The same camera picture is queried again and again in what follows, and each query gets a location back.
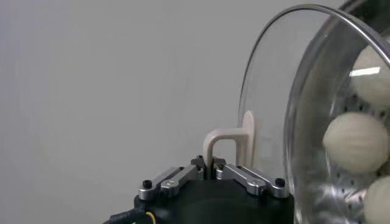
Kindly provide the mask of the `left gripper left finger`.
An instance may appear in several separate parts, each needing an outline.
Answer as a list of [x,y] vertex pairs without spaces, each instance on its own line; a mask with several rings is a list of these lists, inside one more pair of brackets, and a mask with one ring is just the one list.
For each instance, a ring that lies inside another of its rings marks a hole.
[[190,180],[203,180],[205,163],[202,155],[197,155],[186,167],[170,167],[154,179],[143,180],[138,189],[140,200],[155,200],[162,192],[168,198],[179,194],[180,189]]

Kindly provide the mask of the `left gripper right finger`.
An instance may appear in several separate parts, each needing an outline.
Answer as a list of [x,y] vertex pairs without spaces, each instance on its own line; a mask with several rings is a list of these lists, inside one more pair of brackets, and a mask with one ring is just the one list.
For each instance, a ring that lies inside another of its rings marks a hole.
[[213,158],[213,170],[213,177],[217,180],[234,180],[250,195],[267,193],[275,198],[289,197],[289,189],[283,178],[271,178],[254,168],[227,164],[224,159],[217,157]]

